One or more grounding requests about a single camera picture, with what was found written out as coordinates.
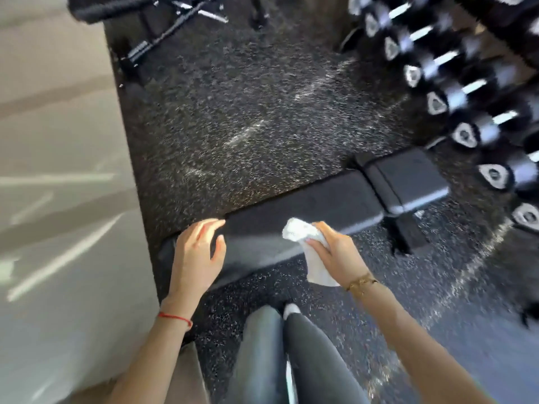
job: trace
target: white cloth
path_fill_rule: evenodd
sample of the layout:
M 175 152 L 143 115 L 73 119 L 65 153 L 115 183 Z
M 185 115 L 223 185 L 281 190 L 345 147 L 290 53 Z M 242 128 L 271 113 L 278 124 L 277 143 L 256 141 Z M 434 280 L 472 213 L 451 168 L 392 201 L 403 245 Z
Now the white cloth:
M 314 225 L 308 224 L 298 218 L 290 218 L 282 229 L 282 237 L 286 240 L 300 243 L 305 252 L 307 261 L 307 280 L 311 283 L 316 283 L 323 286 L 339 286 L 335 281 L 316 251 L 305 240 L 311 238 L 320 241 L 326 248 L 328 243 L 324 235 Z

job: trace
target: wall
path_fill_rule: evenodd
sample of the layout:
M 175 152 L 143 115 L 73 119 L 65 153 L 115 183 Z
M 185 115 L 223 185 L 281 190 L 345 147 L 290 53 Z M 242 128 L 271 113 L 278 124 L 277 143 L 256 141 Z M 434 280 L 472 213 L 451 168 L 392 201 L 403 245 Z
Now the wall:
M 49 1 L 25 15 L 0 0 L 0 402 L 9 404 L 57 402 L 118 375 L 158 310 L 103 27 Z M 16 20 L 5 20 L 6 5 Z

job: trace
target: forearm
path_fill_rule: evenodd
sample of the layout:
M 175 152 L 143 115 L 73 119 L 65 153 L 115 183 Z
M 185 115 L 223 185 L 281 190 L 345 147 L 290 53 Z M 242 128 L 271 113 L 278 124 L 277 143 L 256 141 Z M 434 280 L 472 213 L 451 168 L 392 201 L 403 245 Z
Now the forearm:
M 148 339 L 129 370 L 119 380 L 107 404 L 162 404 L 188 325 L 183 320 L 157 318 Z
M 388 346 L 397 353 L 425 402 L 492 403 L 471 376 L 422 328 L 393 293 L 380 283 L 355 295 L 378 324 Z

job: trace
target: speckled rubber flooring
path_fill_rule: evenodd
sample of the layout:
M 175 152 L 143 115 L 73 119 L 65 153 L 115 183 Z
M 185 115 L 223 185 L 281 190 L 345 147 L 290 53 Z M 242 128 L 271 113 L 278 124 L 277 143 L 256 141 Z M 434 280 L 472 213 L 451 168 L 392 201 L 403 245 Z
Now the speckled rubber flooring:
M 434 136 L 425 115 L 367 40 L 349 55 L 328 48 L 299 0 L 268 3 L 261 32 L 246 0 L 227 0 L 230 23 L 200 18 L 142 66 L 149 100 L 121 94 L 150 252 L 192 221 L 221 215 L 334 174 L 354 150 L 376 155 Z M 109 36 L 113 26 L 108 29 Z M 521 324 L 497 263 L 507 195 L 474 175 L 473 158 L 449 145 L 433 154 L 452 194 L 421 220 L 433 250 L 394 258 L 383 228 L 355 237 L 372 268 L 500 403 L 536 402 L 539 336 Z M 158 294 L 169 272 L 154 267 Z M 226 392 L 247 315 L 293 300 L 335 343 L 373 402 L 418 398 L 373 321 L 337 289 L 306 283 L 289 261 L 209 294 L 194 334 L 214 403 Z

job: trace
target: gold bracelet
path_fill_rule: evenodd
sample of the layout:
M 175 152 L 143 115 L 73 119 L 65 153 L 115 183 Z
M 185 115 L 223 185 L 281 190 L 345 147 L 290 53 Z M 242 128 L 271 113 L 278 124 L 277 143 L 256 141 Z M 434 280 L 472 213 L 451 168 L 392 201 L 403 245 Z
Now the gold bracelet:
M 376 282 L 378 282 L 378 280 L 374 278 L 372 273 L 368 272 L 367 274 L 357 278 L 355 281 L 352 281 L 352 283 L 348 286 L 347 291 L 362 297 L 366 290 L 365 285 L 372 285 Z

